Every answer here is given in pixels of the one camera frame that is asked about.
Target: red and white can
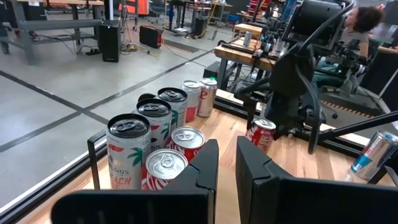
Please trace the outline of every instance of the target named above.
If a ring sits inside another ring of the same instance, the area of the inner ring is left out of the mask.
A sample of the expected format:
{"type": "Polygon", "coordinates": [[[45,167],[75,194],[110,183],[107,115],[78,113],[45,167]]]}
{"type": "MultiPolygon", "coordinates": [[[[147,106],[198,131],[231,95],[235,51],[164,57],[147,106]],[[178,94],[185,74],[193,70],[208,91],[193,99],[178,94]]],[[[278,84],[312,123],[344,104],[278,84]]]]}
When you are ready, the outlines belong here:
{"type": "Polygon", "coordinates": [[[170,148],[181,152],[191,162],[205,142],[206,137],[199,129],[180,127],[172,132],[170,148]]]}
{"type": "Polygon", "coordinates": [[[162,190],[187,165],[187,158],[181,152],[172,149],[154,151],[146,161],[147,178],[143,186],[149,190],[162,190]]]}
{"type": "Polygon", "coordinates": [[[276,125],[272,121],[255,119],[251,123],[251,128],[246,131],[245,137],[267,154],[274,142],[275,129],[276,125]]]}
{"type": "Polygon", "coordinates": [[[182,82],[181,89],[188,94],[187,115],[185,121],[193,121],[197,117],[199,97],[200,97],[200,84],[196,81],[185,80],[182,82]]]}
{"type": "Polygon", "coordinates": [[[198,116],[209,117],[213,110],[214,101],[216,99],[217,81],[210,78],[202,78],[200,100],[198,106],[198,116]]]}

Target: palm leaf graphic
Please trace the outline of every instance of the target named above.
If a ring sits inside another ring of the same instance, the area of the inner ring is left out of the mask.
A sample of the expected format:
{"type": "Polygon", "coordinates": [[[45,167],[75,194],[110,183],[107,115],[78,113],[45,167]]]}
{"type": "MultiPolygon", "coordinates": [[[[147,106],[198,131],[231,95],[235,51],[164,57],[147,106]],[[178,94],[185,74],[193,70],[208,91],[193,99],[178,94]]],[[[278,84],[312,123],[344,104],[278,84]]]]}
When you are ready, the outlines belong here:
{"type": "Polygon", "coordinates": [[[172,110],[172,111],[173,111],[173,116],[172,116],[172,125],[173,125],[173,124],[177,123],[177,121],[178,121],[178,112],[175,110],[172,110]]]}
{"type": "Polygon", "coordinates": [[[132,148],[132,150],[135,151],[135,153],[130,154],[127,156],[128,159],[135,157],[135,160],[132,162],[132,166],[136,166],[138,163],[142,166],[142,149],[138,147],[132,148]]]}
{"type": "Polygon", "coordinates": [[[166,140],[167,137],[169,136],[170,125],[169,125],[168,123],[165,123],[165,124],[163,124],[163,126],[164,126],[165,128],[162,130],[161,133],[162,133],[162,134],[164,133],[163,140],[166,140]]]}

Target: celsius can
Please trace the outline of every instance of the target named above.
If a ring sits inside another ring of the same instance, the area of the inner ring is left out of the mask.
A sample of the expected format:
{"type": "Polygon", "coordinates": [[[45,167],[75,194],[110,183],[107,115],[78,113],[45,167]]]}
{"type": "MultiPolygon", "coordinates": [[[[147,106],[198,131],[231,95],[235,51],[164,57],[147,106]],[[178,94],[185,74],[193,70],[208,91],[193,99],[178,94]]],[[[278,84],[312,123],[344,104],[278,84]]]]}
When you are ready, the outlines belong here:
{"type": "Polygon", "coordinates": [[[172,107],[172,124],[170,132],[177,127],[185,125],[185,114],[187,112],[187,93],[179,88],[162,88],[157,92],[160,99],[165,100],[172,107]]]}
{"type": "Polygon", "coordinates": [[[166,148],[170,137],[172,108],[164,100],[147,99],[137,103],[136,113],[148,119],[152,137],[150,139],[151,152],[166,148]]]}
{"type": "Polygon", "coordinates": [[[198,106],[198,116],[209,117],[213,110],[214,100],[217,92],[217,81],[210,78],[202,78],[201,92],[198,106]]]}
{"type": "Polygon", "coordinates": [[[251,128],[246,131],[245,137],[265,154],[274,142],[276,125],[267,119],[255,119],[251,128]]]}
{"type": "Polygon", "coordinates": [[[188,165],[187,158],[176,150],[159,149],[149,155],[147,186],[149,190],[162,190],[188,165]]]}
{"type": "Polygon", "coordinates": [[[150,154],[149,121],[139,114],[121,114],[108,122],[109,175],[112,189],[141,189],[141,167],[150,154]]]}
{"type": "Polygon", "coordinates": [[[198,151],[205,144],[205,135],[196,128],[181,127],[172,132],[172,141],[170,148],[181,152],[188,160],[191,160],[198,154],[198,151]]]}
{"type": "Polygon", "coordinates": [[[185,121],[193,121],[197,116],[199,97],[200,97],[200,84],[196,81],[185,80],[182,82],[181,89],[188,95],[187,115],[185,121]]]}
{"type": "Polygon", "coordinates": [[[378,131],[351,165],[355,175],[370,179],[397,150],[398,137],[387,131],[378,131]]]}
{"type": "Polygon", "coordinates": [[[252,37],[253,37],[253,33],[246,31],[246,33],[244,34],[243,47],[249,47],[250,40],[252,37]]]}

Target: dark hair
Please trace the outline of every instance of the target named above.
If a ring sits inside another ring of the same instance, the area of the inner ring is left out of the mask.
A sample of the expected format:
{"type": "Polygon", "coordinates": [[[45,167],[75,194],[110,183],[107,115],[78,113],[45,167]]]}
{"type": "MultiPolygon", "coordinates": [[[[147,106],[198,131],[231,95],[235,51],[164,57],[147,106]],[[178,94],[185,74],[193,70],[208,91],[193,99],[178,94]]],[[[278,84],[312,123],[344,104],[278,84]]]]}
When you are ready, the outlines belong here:
{"type": "Polygon", "coordinates": [[[357,21],[353,27],[356,32],[364,33],[375,28],[384,17],[384,13],[375,7],[359,7],[357,21]]]}

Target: concrete floor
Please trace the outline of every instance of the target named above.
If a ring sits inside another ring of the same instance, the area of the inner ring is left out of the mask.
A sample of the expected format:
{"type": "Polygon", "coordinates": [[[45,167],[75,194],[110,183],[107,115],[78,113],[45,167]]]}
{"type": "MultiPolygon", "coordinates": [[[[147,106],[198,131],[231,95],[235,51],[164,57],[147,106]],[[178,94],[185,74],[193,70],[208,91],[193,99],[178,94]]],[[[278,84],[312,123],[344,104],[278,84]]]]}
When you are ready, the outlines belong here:
{"type": "MultiPolygon", "coordinates": [[[[137,33],[130,35],[138,42],[137,33]]],[[[158,57],[138,51],[121,56],[119,63],[104,63],[100,55],[74,55],[62,43],[35,46],[39,63],[34,66],[15,47],[11,55],[0,54],[0,208],[86,152],[86,140],[107,119],[132,111],[140,94],[199,80],[203,69],[219,60],[211,50],[219,40],[231,39],[231,29],[223,28],[209,40],[212,35],[208,31],[204,39],[187,40],[165,31],[165,39],[199,51],[162,47],[158,57]]],[[[349,115],[341,111],[338,123],[331,125],[363,119],[349,115]]]]}

